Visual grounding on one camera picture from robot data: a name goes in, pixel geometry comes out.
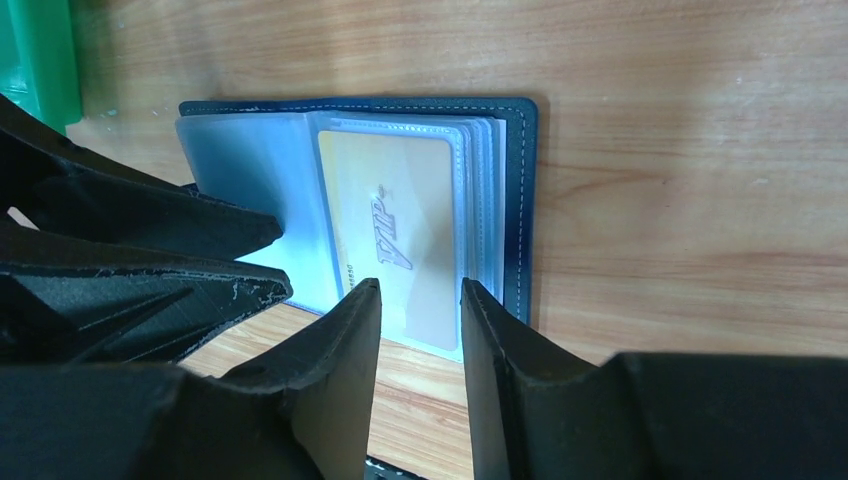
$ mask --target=stitched edge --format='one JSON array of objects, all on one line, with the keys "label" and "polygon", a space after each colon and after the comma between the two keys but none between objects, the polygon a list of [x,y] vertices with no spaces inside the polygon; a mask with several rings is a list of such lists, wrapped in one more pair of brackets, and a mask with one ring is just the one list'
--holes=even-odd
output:
[{"label": "stitched edge", "polygon": [[[255,112],[280,112],[282,113],[285,110],[319,110],[322,108],[356,108],[356,105],[342,105],[342,104],[325,104],[325,105],[295,105],[291,107],[283,107],[283,108],[262,108],[262,107],[245,107],[245,108],[233,108],[233,107],[223,107],[223,108],[189,108],[186,110],[186,113],[220,113],[220,112],[234,112],[234,113],[255,113]],[[445,107],[432,107],[432,106],[420,106],[420,105],[412,105],[412,106],[375,106],[368,107],[374,110],[445,110]],[[523,263],[524,257],[524,172],[525,172],[525,147],[527,144],[527,140],[525,137],[525,133],[527,130],[527,118],[524,116],[524,112],[521,110],[517,110],[512,107],[476,107],[476,106],[463,106],[458,107],[462,110],[508,110],[511,112],[516,112],[521,117],[521,179],[519,182],[519,201],[518,201],[518,269],[516,275],[516,289],[515,289],[515,312],[516,317],[521,320],[521,267]]]}]

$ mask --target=wood grain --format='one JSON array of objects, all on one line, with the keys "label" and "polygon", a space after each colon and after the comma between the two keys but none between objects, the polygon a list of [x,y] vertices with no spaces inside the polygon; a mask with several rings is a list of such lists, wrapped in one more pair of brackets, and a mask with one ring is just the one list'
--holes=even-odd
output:
[{"label": "wood grain", "polygon": [[[181,100],[530,95],[542,333],[595,362],[848,355],[844,2],[72,3],[80,144],[188,183]],[[310,320],[274,309],[186,365],[220,374]],[[371,453],[469,477],[461,367],[383,342],[378,377]]]}]

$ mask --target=beige card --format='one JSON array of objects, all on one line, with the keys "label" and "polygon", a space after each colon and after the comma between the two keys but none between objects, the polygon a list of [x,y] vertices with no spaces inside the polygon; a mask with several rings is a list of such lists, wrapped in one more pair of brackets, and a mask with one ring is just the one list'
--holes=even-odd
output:
[{"label": "beige card", "polygon": [[380,279],[384,334],[455,350],[450,144],[323,131],[318,145],[345,293]]}]

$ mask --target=tabletop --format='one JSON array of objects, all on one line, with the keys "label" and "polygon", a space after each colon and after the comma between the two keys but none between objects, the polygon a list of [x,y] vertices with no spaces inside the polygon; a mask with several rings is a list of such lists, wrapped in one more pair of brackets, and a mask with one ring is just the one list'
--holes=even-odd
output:
[{"label": "tabletop", "polygon": [[[593,362],[848,355],[844,2],[71,3],[81,145],[185,184],[183,100],[529,96],[541,333]],[[220,375],[312,320],[276,307],[184,364]],[[383,341],[369,453],[468,478],[470,448],[462,366]]]}]

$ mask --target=green object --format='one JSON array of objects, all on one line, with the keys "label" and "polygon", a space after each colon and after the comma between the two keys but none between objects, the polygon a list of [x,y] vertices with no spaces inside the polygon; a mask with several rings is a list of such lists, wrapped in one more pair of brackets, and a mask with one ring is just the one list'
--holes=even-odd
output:
[{"label": "green object", "polygon": [[80,120],[68,0],[0,0],[0,93],[60,133]]}]

